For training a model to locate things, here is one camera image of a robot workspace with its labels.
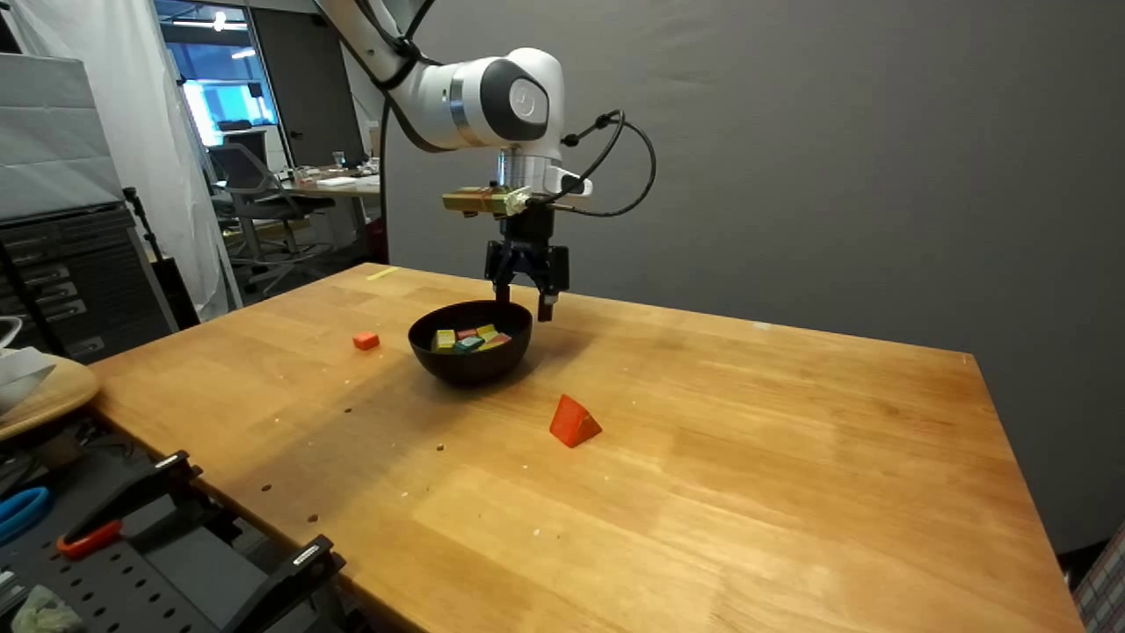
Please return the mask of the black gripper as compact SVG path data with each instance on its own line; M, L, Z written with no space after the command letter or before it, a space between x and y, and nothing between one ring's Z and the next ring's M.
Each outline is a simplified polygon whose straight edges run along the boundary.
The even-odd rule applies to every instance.
M499 234L485 251L485 276L491 281L495 302L510 305L510 281L532 276L539 289L539 321L547 324L556 313L556 292L569 289L569 251L551 244L556 212L533 203L525 214L504 218Z

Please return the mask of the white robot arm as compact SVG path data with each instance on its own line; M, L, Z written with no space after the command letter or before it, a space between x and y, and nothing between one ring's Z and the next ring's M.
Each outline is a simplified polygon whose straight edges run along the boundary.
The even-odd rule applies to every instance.
M491 193L499 238L485 251L495 298L517 274L539 289L547 321L569 289L569 251L551 244L556 201L572 176L562 167L562 62L533 47L504 56L437 62L385 7L368 0L311 0L384 101L420 150L495 146Z

